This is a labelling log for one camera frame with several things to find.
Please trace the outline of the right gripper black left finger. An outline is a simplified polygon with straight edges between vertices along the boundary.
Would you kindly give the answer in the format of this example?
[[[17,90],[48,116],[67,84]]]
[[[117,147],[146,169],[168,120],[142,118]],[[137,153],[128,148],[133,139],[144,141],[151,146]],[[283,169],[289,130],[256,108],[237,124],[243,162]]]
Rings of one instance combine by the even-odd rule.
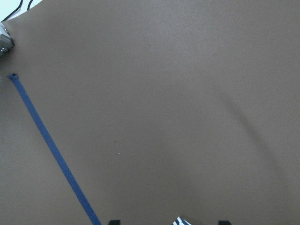
[[[120,220],[110,220],[108,225],[120,225]]]

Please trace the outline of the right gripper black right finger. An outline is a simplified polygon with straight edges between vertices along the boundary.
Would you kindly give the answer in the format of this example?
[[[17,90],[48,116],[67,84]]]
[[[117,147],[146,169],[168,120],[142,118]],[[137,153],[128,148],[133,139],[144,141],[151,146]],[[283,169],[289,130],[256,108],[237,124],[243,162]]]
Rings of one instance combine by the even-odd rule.
[[[219,220],[218,225],[231,225],[231,222],[228,220]]]

